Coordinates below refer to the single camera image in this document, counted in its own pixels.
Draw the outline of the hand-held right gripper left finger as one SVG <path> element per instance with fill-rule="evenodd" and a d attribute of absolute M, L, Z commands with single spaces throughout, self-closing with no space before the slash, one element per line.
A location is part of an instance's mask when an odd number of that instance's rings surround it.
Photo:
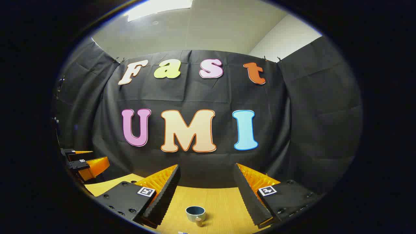
<path fill-rule="evenodd" d="M 130 221 L 157 228 L 168 210 L 180 178 L 181 169 L 176 164 L 139 182 L 122 181 L 96 199 Z"/>

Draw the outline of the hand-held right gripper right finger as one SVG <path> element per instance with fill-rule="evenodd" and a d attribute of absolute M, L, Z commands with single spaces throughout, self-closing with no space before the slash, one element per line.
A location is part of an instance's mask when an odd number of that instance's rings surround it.
<path fill-rule="evenodd" d="M 292 179 L 280 182 L 240 163 L 234 164 L 233 175 L 244 205 L 258 228 L 288 222 L 322 198 L 322 194 Z"/>

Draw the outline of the light blue cup wooden handle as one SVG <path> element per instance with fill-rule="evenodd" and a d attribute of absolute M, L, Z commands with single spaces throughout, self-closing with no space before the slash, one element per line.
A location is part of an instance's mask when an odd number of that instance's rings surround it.
<path fill-rule="evenodd" d="M 185 209 L 187 219 L 198 227 L 203 226 L 206 218 L 206 210 L 201 206 L 189 206 Z"/>

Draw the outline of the wooden desktop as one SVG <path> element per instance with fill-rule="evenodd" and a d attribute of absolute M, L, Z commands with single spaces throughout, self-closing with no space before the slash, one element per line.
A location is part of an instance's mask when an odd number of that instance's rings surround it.
<path fill-rule="evenodd" d="M 206 211 L 202 227 L 190 222 L 185 209 L 201 206 Z M 162 234 L 253 234 L 260 229 L 254 225 L 238 188 L 188 188 L 178 186 L 161 225 Z"/>

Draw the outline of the black backdrop cloth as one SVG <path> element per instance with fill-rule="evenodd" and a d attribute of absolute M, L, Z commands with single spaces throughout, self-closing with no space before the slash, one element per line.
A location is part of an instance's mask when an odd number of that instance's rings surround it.
<path fill-rule="evenodd" d="M 178 164 L 181 186 L 233 188 L 240 163 L 322 193 L 361 134 L 356 79 L 325 37 L 280 62 L 184 49 L 121 63 L 88 38 L 61 77 L 58 141 L 108 157 L 100 182 Z"/>

